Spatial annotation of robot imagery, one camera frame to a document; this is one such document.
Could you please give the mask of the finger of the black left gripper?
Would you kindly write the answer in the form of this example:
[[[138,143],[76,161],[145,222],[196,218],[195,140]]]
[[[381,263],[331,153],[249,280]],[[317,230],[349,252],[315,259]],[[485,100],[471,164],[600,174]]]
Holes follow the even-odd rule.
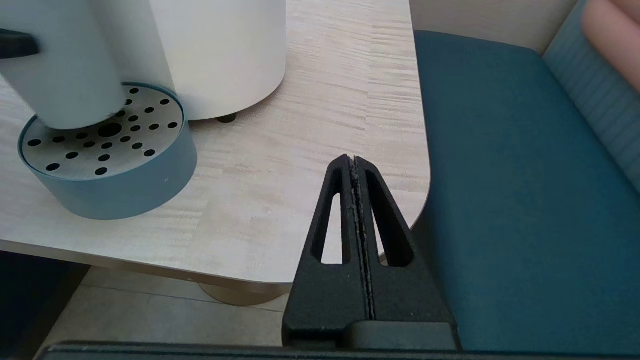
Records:
[[[34,35],[16,30],[0,30],[0,59],[21,59],[41,53]]]

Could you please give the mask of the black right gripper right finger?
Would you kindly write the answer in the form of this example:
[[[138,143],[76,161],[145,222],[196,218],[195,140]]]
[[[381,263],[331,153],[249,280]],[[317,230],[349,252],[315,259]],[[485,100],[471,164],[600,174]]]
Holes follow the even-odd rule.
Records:
[[[454,321],[378,168],[355,157],[354,179],[369,317],[387,322]]]

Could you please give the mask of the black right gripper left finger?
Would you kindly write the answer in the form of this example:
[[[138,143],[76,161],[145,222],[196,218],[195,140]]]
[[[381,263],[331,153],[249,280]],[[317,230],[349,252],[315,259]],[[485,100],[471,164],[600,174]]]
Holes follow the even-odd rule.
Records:
[[[285,347],[340,347],[345,329],[370,317],[353,170],[354,161],[347,155],[327,167],[282,319]],[[322,257],[336,195],[342,263],[325,264]]]

